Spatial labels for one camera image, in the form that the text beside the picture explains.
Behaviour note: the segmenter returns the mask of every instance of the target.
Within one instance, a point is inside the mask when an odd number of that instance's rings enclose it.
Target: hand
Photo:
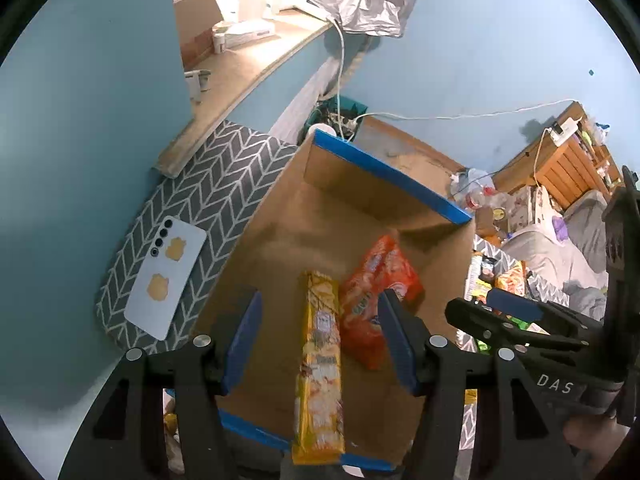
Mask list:
[[[593,478],[609,462],[622,444],[629,428],[607,415],[577,415],[569,419],[562,432],[569,444],[591,453],[587,478]]]

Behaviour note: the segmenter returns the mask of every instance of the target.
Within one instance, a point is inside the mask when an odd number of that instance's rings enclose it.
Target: wooden crate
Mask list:
[[[558,117],[558,123],[563,123],[568,117],[575,120],[586,117],[580,103],[573,102]],[[538,147],[540,153],[534,178],[533,166]],[[537,179],[563,208],[569,207],[590,189],[599,190],[609,201],[611,192],[596,170],[609,161],[609,176],[613,180],[620,176],[620,172],[606,146],[595,146],[590,152],[593,160],[582,150],[575,136],[556,146],[550,136],[545,135],[542,145],[540,139],[535,140],[494,176],[495,187],[512,193],[522,186],[535,185]]]

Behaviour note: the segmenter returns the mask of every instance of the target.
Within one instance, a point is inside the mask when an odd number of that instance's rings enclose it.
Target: orange snack bag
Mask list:
[[[507,270],[495,279],[495,287],[507,290],[511,294],[524,296],[526,267],[524,262],[516,262],[513,269]]]
[[[382,364],[385,337],[378,321],[378,295],[392,288],[411,304],[424,289],[418,275],[391,236],[384,235],[369,250],[353,275],[340,285],[342,348],[369,370]]]

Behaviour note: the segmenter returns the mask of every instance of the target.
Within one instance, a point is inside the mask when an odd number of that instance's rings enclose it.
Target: blue tape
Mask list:
[[[346,142],[321,130],[316,130],[314,144],[319,148],[327,150],[328,152],[343,158],[347,162],[355,164],[359,168],[362,168],[363,170],[398,186],[400,189],[418,199],[423,204],[429,206],[436,213],[453,224],[466,224],[471,220],[471,216],[453,202],[450,202],[435,191],[432,191],[428,187],[416,182],[410,176],[405,175],[402,171],[396,170],[396,168],[392,168],[381,160],[376,159],[374,156],[369,155],[369,153],[363,152],[351,142]]]
[[[250,422],[245,421],[236,415],[231,415],[223,410],[220,412],[220,421],[222,426],[229,431],[233,431],[240,436],[255,440],[265,446],[273,447],[281,451],[289,451],[290,443],[284,438],[274,435],[269,431],[254,426]],[[373,458],[366,458],[363,456],[354,455],[351,453],[345,453],[340,457],[340,463],[343,465],[352,465],[363,469],[375,469],[379,471],[393,471],[395,467],[385,460],[376,460]]]

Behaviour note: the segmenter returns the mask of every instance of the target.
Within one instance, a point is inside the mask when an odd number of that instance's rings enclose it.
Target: wooden shelf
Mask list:
[[[558,123],[564,123],[568,117],[577,121],[586,117],[586,113],[580,103],[573,102],[558,117]],[[611,191],[607,189],[596,170],[608,160],[609,176],[615,180],[620,174],[618,168],[606,146],[591,147],[585,144],[593,157],[592,160],[582,150],[580,142],[577,136],[571,136],[560,146],[556,146],[548,135],[542,140],[534,140],[494,175],[496,189],[512,193],[521,186],[534,185],[537,179],[564,208],[569,207],[590,189],[598,190],[605,200],[609,201]],[[536,153],[539,155],[534,176],[533,163]]]
[[[274,70],[330,23],[296,10],[285,10],[271,20],[276,35],[229,49],[204,59],[194,70],[210,70],[209,90],[202,101],[191,102],[193,120],[158,157],[156,168],[175,178],[203,145],[209,134]]]

